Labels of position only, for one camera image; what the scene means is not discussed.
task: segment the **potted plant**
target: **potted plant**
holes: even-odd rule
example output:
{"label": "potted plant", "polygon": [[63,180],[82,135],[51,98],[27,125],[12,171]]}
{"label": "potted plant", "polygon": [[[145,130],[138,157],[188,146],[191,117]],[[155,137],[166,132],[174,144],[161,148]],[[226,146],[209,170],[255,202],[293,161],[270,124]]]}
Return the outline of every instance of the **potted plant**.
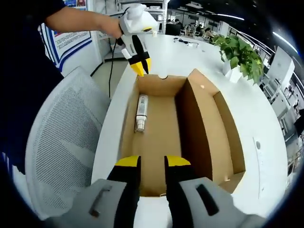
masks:
{"label": "potted plant", "polygon": [[231,82],[236,83],[242,75],[259,82],[264,73],[262,59],[249,44],[237,36],[222,35],[215,36],[212,43],[220,47],[221,60],[225,62],[223,73]]}

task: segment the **cardboard divider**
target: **cardboard divider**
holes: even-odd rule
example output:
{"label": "cardboard divider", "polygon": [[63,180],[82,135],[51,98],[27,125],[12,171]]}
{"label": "cardboard divider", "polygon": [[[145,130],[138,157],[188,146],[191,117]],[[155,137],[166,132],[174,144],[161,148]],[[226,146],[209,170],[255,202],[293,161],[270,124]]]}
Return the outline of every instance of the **cardboard divider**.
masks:
{"label": "cardboard divider", "polygon": [[[139,94],[148,95],[143,133],[134,132]],[[220,91],[198,70],[188,78],[137,78],[129,98],[121,156],[142,157],[141,195],[166,192],[164,156],[182,156],[199,177],[233,192],[245,172],[233,117]]]}

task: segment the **green leaves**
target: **green leaves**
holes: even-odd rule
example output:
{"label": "green leaves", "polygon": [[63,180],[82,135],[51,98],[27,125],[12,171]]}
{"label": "green leaves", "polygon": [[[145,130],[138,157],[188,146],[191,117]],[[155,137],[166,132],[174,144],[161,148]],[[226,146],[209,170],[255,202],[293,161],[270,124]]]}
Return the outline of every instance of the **green leaves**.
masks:
{"label": "green leaves", "polygon": [[234,56],[230,61],[231,69],[236,68],[238,66],[238,57]]}
{"label": "green leaves", "polygon": [[254,83],[258,83],[263,75],[263,62],[257,52],[251,46],[236,36],[224,37],[217,35],[213,39],[213,44],[220,47],[221,60],[230,60],[231,69],[240,65],[240,72],[243,76],[248,76],[248,80],[253,79]]}

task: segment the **ceiling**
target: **ceiling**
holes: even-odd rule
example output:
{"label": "ceiling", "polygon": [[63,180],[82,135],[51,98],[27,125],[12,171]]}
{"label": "ceiling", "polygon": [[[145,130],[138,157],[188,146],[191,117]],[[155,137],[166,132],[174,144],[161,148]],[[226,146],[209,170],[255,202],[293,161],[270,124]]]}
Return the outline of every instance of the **ceiling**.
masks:
{"label": "ceiling", "polygon": [[[217,16],[207,13],[205,16],[215,21],[225,21],[230,26],[239,31],[245,32],[269,46],[272,50],[275,46],[280,46],[296,61],[295,72],[301,79],[304,79],[304,67],[300,55],[304,54],[304,39],[300,33],[303,33],[304,26],[300,20],[301,12],[300,2],[298,0],[289,0],[278,2],[277,0],[193,0],[202,5],[202,9],[196,9],[186,6],[191,0],[171,0],[169,9],[177,9],[180,6],[187,7],[189,11],[211,11],[219,14],[241,17],[244,20],[238,20],[229,17]],[[273,31],[280,34],[297,50],[297,54],[285,42],[273,35]]]}

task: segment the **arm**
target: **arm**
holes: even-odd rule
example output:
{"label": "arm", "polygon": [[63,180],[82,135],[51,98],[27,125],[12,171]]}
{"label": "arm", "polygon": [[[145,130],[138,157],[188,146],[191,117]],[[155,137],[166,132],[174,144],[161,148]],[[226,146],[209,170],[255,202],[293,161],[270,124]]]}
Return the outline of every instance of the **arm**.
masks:
{"label": "arm", "polygon": [[99,30],[117,39],[122,35],[118,18],[70,7],[64,7],[48,16],[45,23],[58,32]]}

